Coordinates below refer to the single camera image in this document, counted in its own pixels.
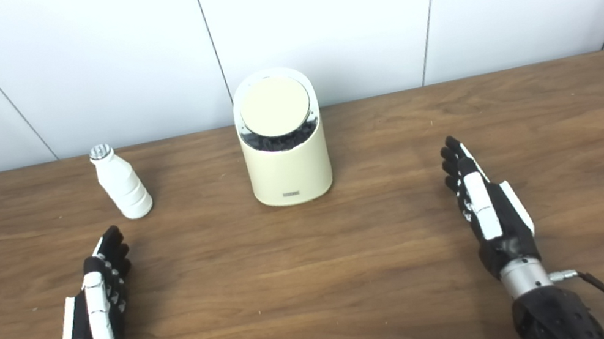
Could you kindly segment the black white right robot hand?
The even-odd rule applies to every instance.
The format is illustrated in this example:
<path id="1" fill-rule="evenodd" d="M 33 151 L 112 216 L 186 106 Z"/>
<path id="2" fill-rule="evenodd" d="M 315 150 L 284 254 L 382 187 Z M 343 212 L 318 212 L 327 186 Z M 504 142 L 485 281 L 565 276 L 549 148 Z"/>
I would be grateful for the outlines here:
<path id="1" fill-rule="evenodd" d="M 465 144 L 447 136 L 441 148 L 446 186 L 479 242 L 479 258 L 497 279 L 517 259 L 539 259 L 535 226 L 507 181 L 491 181 Z"/>

